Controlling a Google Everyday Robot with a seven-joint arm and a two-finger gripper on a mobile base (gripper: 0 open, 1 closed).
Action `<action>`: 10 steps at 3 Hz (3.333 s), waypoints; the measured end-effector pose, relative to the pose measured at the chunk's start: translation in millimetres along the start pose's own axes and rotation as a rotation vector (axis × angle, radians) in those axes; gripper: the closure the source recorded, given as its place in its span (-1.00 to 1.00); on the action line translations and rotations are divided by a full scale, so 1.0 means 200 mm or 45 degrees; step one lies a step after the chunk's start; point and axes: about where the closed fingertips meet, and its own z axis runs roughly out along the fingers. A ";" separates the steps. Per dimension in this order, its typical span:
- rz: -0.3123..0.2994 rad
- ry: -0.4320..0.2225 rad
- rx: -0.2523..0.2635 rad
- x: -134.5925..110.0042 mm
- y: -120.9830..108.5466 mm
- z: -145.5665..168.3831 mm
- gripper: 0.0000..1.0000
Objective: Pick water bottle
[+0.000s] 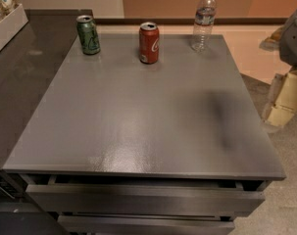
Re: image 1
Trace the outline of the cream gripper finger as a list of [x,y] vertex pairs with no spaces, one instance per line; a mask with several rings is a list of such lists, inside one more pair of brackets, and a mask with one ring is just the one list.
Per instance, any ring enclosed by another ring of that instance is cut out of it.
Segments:
[[271,125],[268,121],[267,118],[270,114],[270,111],[272,109],[272,105],[274,104],[275,98],[278,95],[281,85],[283,81],[283,75],[282,74],[276,74],[274,78],[272,79],[272,84],[268,93],[267,97],[267,102],[264,106],[264,109],[262,111],[262,116],[261,116],[261,125],[262,128],[267,132],[267,133],[276,133],[280,130],[279,126],[274,126]]
[[297,113],[297,70],[274,77],[270,103],[268,123],[273,126],[285,126]]

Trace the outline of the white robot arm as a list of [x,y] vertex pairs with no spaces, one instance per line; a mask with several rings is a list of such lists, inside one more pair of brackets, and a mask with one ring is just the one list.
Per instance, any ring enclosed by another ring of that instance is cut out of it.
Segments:
[[297,9],[283,26],[261,42],[260,48],[277,50],[280,59],[291,66],[286,74],[274,76],[262,113],[263,128],[275,133],[297,113]]

